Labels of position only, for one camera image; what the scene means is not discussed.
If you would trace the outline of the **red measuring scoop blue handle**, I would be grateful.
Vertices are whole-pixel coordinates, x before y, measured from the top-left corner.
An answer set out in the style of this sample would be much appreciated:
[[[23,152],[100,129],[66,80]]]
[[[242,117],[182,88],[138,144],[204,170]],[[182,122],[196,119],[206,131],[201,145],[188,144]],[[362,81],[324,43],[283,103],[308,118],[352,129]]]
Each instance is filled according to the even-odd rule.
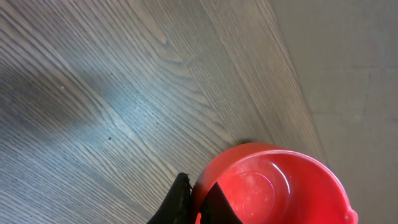
[[[336,175],[318,160],[267,143],[232,147],[216,156],[193,187],[192,223],[217,184],[242,223],[357,224],[358,214]]]

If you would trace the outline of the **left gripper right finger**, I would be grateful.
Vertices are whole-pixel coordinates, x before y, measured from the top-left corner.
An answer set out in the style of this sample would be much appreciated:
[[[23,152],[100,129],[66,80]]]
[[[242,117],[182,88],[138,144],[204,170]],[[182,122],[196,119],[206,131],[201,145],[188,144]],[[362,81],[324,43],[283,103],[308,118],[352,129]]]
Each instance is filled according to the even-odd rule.
[[[201,206],[201,224],[242,224],[216,182]]]

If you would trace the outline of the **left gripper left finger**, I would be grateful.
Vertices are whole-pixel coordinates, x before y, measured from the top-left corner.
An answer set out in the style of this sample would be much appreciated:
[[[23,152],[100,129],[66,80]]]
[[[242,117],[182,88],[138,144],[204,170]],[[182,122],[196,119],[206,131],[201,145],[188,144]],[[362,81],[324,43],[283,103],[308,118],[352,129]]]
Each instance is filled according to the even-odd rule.
[[[162,204],[147,224],[188,224],[191,219],[191,185],[186,173],[179,173]]]

